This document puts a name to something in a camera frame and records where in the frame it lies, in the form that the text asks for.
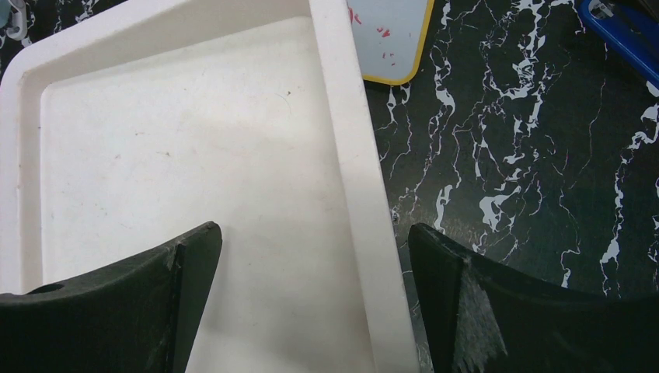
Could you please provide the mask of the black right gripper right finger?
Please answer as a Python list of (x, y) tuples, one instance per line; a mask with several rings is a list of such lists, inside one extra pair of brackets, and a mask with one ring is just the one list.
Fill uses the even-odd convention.
[(656, 372), (658, 298), (562, 288), (486, 258), (429, 225), (408, 247), (437, 372)]

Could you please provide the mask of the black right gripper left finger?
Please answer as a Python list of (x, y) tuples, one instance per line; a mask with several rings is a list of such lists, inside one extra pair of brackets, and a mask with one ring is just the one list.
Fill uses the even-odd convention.
[(1, 296), (3, 372), (183, 372), (222, 248), (206, 222), (24, 295)]

